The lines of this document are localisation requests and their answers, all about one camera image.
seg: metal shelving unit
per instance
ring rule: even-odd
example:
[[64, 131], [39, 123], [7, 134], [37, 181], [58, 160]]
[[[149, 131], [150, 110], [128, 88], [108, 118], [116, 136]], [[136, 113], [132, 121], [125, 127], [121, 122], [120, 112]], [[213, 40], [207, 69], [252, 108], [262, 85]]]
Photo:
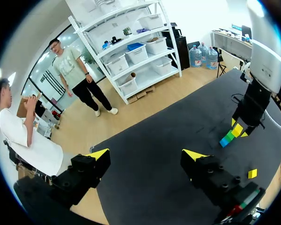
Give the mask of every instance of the metal shelving unit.
[[[162, 13], [164, 15], [164, 18], [166, 20], [167, 26], [165, 27], [160, 27], [157, 29], [153, 29], [150, 31], [146, 31], [143, 32], [141, 34], [137, 34], [137, 35], [132, 35], [129, 38], [125, 38], [124, 40], [116, 43], [115, 45], [110, 46], [109, 48], [107, 48], [106, 50], [96, 50], [96, 48], [93, 45], [93, 39], [96, 37], [91, 37], [88, 32], [91, 31], [92, 29], [96, 29], [98, 26], [104, 24], [104, 23], [111, 23], [113, 20], [116, 20], [116, 18], [118, 18], [121, 15], [133, 12], [133, 11], [137, 11], [137, 10], [141, 10], [144, 8], [147, 8], [148, 13], [150, 14], [150, 10], [149, 10], [149, 6], [154, 4], [155, 5], [155, 13], [157, 12], [157, 6], [159, 5]], [[172, 27], [170, 25], [170, 21], [167, 17], [167, 14], [165, 12], [164, 6], [162, 4], [161, 0], [150, 0], [150, 1], [145, 1], [145, 2], [141, 2], [135, 5], [131, 5], [131, 6], [127, 6], [127, 7], [123, 7], [120, 9], [117, 9], [113, 12], [110, 12], [108, 14], [105, 14], [104, 16], [101, 16], [100, 18], [92, 21], [91, 23], [82, 26], [79, 22], [77, 22], [72, 16], [70, 16], [69, 21], [71, 22], [72, 26], [75, 29], [75, 32], [78, 34], [78, 36], [80, 37], [80, 39], [82, 40], [82, 42], [84, 43], [84, 45], [86, 46], [86, 48], [88, 49], [88, 51], [90, 52], [90, 54], [93, 56], [94, 60], [96, 61], [96, 63], [98, 64], [98, 66], [101, 68], [101, 70], [103, 71], [103, 73], [105, 74], [105, 76], [107, 77], [107, 79], [111, 82], [111, 84], [113, 85], [113, 87], [115, 88], [115, 90], [117, 91], [117, 93], [121, 96], [121, 98], [123, 99], [123, 101], [128, 104], [127, 99], [135, 94], [137, 94], [138, 92], [146, 89], [147, 87], [160, 82], [174, 74], [179, 73], [179, 76], [182, 76], [181, 73], [181, 66], [180, 66], [180, 60], [179, 60], [179, 55], [178, 55], [178, 50], [177, 50], [177, 45], [176, 45], [176, 41], [175, 41], [175, 37], [174, 37], [174, 33], [172, 30]], [[106, 67], [104, 66], [104, 61], [103, 61], [103, 57], [108, 55], [109, 53], [112, 53], [113, 51], [118, 50], [120, 47], [123, 47], [125, 45], [127, 45], [130, 42], [133, 41], [137, 41], [140, 38], [143, 38], [145, 36], [151, 35], [151, 34], [155, 34], [158, 33], [160, 31], [163, 30], [169, 30], [170, 31], [170, 37], [171, 40], [173, 42], [173, 49], [168, 48], [167, 51], [162, 52], [161, 54], [158, 55], [152, 55], [150, 53], [148, 53], [148, 59], [138, 63], [138, 64], [129, 64], [129, 68], [126, 69], [125, 71], [122, 71], [120, 74], [116, 75], [116, 76], [112, 76], [109, 69], [106, 69]], [[120, 90], [120, 88], [118, 87], [117, 84], [117, 80], [119, 78], [121, 78], [122, 76], [134, 71], [135, 69], [142, 69], [143, 67], [145, 67], [148, 63], [161, 58], [163, 56], [166, 56], [170, 54], [173, 58], [173, 60], [175, 61], [175, 63], [177, 64], [177, 68], [172, 67], [171, 68], [171, 72], [168, 74], [164, 74], [164, 75], [159, 75], [156, 72], [154, 72], [152, 69], [145, 69], [145, 72], [139, 72], [136, 76], [136, 83], [138, 85], [138, 89], [136, 91], [133, 91], [132, 93], [128, 94], [128, 95], [124, 95], [123, 92]]]

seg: hand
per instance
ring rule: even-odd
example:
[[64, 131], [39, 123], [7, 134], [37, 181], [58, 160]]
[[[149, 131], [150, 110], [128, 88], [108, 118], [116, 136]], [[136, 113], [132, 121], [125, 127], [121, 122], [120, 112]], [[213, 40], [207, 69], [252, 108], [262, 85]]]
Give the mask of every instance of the hand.
[[88, 83], [91, 83], [93, 81], [93, 78], [91, 77], [91, 75], [87, 74], [86, 80], [87, 80]]
[[31, 97], [28, 97], [27, 102], [24, 102], [24, 107], [27, 111], [34, 113], [36, 104], [37, 104], [37, 97], [31, 96]]
[[71, 98], [73, 94], [70, 92], [70, 90], [67, 90], [67, 95]]

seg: eyeglasses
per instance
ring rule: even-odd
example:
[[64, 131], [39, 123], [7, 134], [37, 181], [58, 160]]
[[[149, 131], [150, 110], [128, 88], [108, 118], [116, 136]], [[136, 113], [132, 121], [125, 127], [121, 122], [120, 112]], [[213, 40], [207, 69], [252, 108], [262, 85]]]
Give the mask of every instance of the eyeglasses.
[[56, 45], [58, 45], [58, 43], [54, 44], [54, 45], [50, 48], [50, 51], [52, 51], [52, 50], [53, 50], [53, 48], [55, 48], [55, 47], [56, 47]]

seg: man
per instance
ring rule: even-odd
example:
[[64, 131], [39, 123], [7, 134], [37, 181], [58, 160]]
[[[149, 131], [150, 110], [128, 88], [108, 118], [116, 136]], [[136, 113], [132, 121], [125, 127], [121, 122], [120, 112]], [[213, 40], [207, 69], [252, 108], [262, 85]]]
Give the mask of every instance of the man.
[[80, 59], [81, 53], [72, 47], [61, 48], [60, 41], [55, 38], [49, 43], [49, 48], [57, 57], [53, 62], [53, 68], [60, 75], [69, 97], [72, 96], [70, 89], [87, 106], [95, 111], [96, 116], [100, 116], [100, 109], [93, 100], [92, 94], [103, 104], [109, 113], [117, 114], [118, 110], [113, 108], [96, 82], [93, 80], [85, 65]]
[[8, 79], [0, 80], [0, 129], [10, 147], [27, 163], [48, 176], [63, 173], [71, 164], [70, 154], [33, 129], [37, 98], [31, 96], [24, 107], [27, 110], [25, 120], [13, 115], [9, 108], [12, 96]]

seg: dark gray mat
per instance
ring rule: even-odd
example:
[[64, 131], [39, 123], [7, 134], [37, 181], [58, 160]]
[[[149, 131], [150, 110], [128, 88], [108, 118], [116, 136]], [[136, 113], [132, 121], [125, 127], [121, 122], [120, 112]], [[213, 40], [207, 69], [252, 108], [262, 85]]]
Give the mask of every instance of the dark gray mat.
[[[265, 130], [259, 126], [224, 149], [218, 144], [237, 107], [230, 96], [247, 88], [239, 77], [232, 70], [95, 147], [110, 149], [111, 166], [97, 187], [110, 225], [212, 224], [220, 208], [188, 180], [180, 166], [182, 149], [219, 157], [243, 184], [248, 170], [257, 168], [253, 181], [267, 188], [281, 161], [281, 131], [268, 118]], [[274, 102], [267, 110], [281, 124]]]

